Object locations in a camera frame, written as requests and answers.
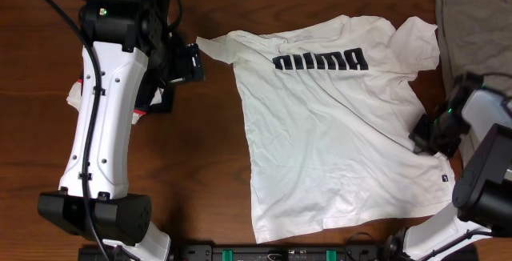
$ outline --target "white t-shirt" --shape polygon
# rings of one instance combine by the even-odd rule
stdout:
[[[339,16],[285,33],[230,32],[199,48],[233,63],[250,150],[258,243],[451,201],[444,156],[412,153],[424,112],[408,81],[438,65],[435,25]]]

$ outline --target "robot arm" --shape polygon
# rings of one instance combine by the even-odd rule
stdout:
[[[82,104],[73,149],[58,191],[41,193],[38,204],[39,214],[64,231],[91,241],[101,236],[100,245],[141,261],[166,261],[170,238],[150,221],[150,198],[128,193],[126,158],[134,108],[170,111],[174,84],[204,79],[197,45],[185,46],[172,31],[176,24],[167,26],[169,3],[86,0],[79,20],[98,61],[101,82],[95,79],[84,47]],[[163,105],[153,108],[150,100],[157,88],[164,90]],[[101,96],[85,174],[84,151],[96,94]],[[87,222],[89,216],[93,226]]]
[[[424,223],[391,236],[392,260],[440,261],[480,239],[512,236],[512,116],[498,92],[481,90],[482,78],[459,78],[447,106],[426,130],[422,120],[411,138],[424,151],[452,153],[460,134],[473,134],[477,150],[456,183],[452,203]]]

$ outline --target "t-shirt hem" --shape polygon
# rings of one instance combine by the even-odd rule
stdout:
[[[364,212],[356,215],[347,215],[342,217],[324,218],[314,220],[308,223],[300,223],[289,226],[280,226],[278,229],[268,231],[256,231],[254,233],[256,237],[256,243],[264,243],[275,241],[283,238],[288,238],[296,235],[304,235],[320,232],[324,229],[333,229],[339,227],[351,227],[357,226],[375,219],[386,219],[386,218],[417,218],[438,213],[442,208],[446,207],[450,201],[435,203],[424,207],[413,207],[413,208],[400,208],[402,212],[397,213],[396,211],[384,211],[382,208],[375,212]]]

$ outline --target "wooden table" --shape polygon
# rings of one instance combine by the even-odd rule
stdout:
[[[79,0],[57,0],[75,21]],[[186,40],[232,30],[269,34],[340,14],[377,15],[396,27],[408,17],[435,23],[434,0],[182,0]],[[172,15],[175,4],[172,2]],[[43,0],[0,0],[0,259],[76,260],[85,240],[38,216],[38,195],[56,190],[73,143],[77,111],[66,104],[82,69],[82,48]],[[230,66],[203,55],[206,81],[179,87],[172,114],[132,129],[130,191],[150,195],[153,222],[176,242],[254,244],[250,160],[242,107]],[[411,83],[432,112],[444,99],[439,69]],[[458,175],[460,159],[452,166]],[[366,231],[377,240],[424,221],[384,219],[325,230],[278,244],[340,244]],[[512,256],[512,242],[477,242],[482,260]]]

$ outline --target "gray fabric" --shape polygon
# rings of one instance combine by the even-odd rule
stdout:
[[[512,74],[512,0],[436,0],[435,9],[446,93],[467,71]],[[512,94],[509,78],[485,84]]]

